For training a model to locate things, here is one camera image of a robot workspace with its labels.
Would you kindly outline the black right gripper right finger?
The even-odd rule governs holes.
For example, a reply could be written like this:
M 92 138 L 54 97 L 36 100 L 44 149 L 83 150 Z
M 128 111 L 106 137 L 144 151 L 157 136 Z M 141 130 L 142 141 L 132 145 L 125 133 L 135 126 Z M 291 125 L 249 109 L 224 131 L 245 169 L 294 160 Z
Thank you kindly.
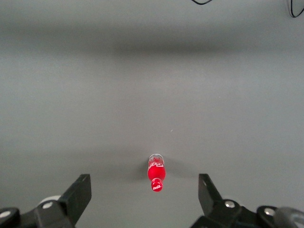
M 200 174 L 198 198 L 203 215 L 192 228 L 275 228 L 276 207 L 260 206 L 255 212 L 234 200 L 224 199 L 208 174 Z

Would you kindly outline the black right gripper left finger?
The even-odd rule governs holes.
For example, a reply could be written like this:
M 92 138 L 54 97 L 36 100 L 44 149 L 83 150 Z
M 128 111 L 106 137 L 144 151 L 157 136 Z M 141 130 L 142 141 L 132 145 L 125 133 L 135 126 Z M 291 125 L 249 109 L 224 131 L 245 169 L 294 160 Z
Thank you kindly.
M 74 228 L 92 197 L 91 178 L 81 174 L 62 194 L 43 199 L 32 210 L 0 209 L 2 228 Z

